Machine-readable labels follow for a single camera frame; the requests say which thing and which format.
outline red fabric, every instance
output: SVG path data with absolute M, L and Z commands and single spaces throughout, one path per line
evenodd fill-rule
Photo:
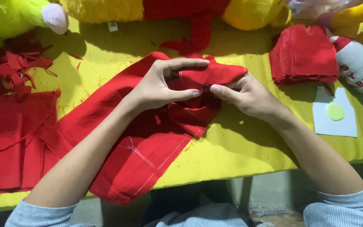
M 335 47 L 335 51 L 338 53 L 342 50 L 346 45 L 348 45 L 352 40 L 346 37 L 338 37 L 334 42 L 333 45 Z
M 335 82 L 339 77 L 335 48 L 319 26 L 294 25 L 282 31 L 270 52 L 277 85 L 309 81 Z
M 32 88 L 25 82 L 30 80 L 32 87 L 36 88 L 33 78 L 27 73 L 32 67 L 48 68 L 53 63 L 53 58 L 42 57 L 47 49 L 39 42 L 30 43 L 36 36 L 34 30 L 5 41 L 0 48 L 0 95 L 15 91 L 18 100 L 24 100 Z M 2 83 L 5 81 L 10 89 L 6 89 Z
M 191 43 L 201 50 L 211 38 L 212 18 L 221 16 L 230 0 L 143 0 L 145 19 L 191 19 Z
M 33 188 L 57 162 L 46 158 L 39 136 L 57 122 L 60 93 L 30 93 L 22 103 L 14 95 L 0 96 L 0 193 Z
M 187 57 L 199 56 L 184 41 L 167 44 L 180 51 L 187 47 L 190 50 Z M 163 53 L 150 53 L 96 90 L 42 135 L 48 148 L 63 157 L 103 121 L 158 59 L 169 58 Z M 179 79 L 168 83 L 169 88 L 203 90 L 202 84 L 192 80 L 203 84 L 230 82 L 247 72 L 241 66 L 218 64 L 213 56 L 207 59 L 210 60 L 209 67 L 182 71 Z M 203 134 L 220 107 L 221 101 L 205 92 L 189 101 L 144 111 L 118 139 L 89 190 L 116 204 L 131 203 L 157 182 L 192 137 Z

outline gray sweater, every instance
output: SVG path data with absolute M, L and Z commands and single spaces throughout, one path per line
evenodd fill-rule
M 306 227 L 363 227 L 363 191 L 351 195 L 318 192 L 323 202 L 308 205 L 303 216 Z M 9 216 L 6 227 L 86 227 L 70 224 L 76 205 L 63 208 L 39 207 L 21 201 Z M 229 204 L 210 204 L 185 214 L 171 213 L 145 227 L 243 227 L 245 222 Z

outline table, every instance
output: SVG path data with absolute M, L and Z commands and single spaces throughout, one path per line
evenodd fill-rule
M 44 46 L 54 47 L 46 53 L 54 57 L 50 70 L 31 69 L 37 90 L 60 88 L 58 118 L 63 117 L 113 76 L 157 51 L 160 43 L 189 36 L 189 22 L 183 19 L 118 23 L 118 31 L 109 32 L 107 24 L 79 24 L 70 18 L 70 33 L 54 34 L 37 28 Z M 271 28 L 241 31 L 213 21 L 211 42 L 202 54 L 213 54 L 219 63 L 242 65 L 251 71 L 283 104 L 287 105 L 309 128 L 314 130 L 312 102 L 317 84 L 277 87 L 271 79 L 268 52 Z M 161 49 L 169 57 L 175 51 Z M 68 54 L 82 56 L 75 59 Z M 345 84 L 337 82 L 335 87 Z M 349 86 L 347 96 L 355 108 L 358 137 L 321 137 L 346 160 L 363 162 L 363 95 Z M 275 130 L 265 122 L 241 113 L 235 106 L 223 103 L 222 110 L 199 140 L 192 140 L 158 180 L 155 189 L 207 181 L 247 177 L 255 174 L 298 168 L 293 153 Z M 28 192 L 0 194 L 0 211 L 12 209 Z

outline fingernail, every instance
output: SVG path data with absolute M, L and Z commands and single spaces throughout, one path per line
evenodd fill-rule
M 195 92 L 193 92 L 193 97 L 194 98 L 196 98 L 196 97 L 198 97 L 198 96 L 200 96 L 201 95 L 201 92 L 199 92 L 199 91 L 195 91 Z
M 212 85 L 211 88 L 212 88 L 212 91 L 216 92 L 216 93 L 218 93 L 221 90 L 221 88 L 216 84 Z

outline left hand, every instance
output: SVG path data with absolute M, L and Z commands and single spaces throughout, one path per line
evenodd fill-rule
M 129 105 L 138 113 L 160 108 L 168 103 L 184 101 L 201 95 L 197 89 L 170 90 L 165 79 L 171 76 L 172 70 L 184 67 L 207 66 L 204 59 L 179 58 L 156 60 L 137 86 L 126 96 Z

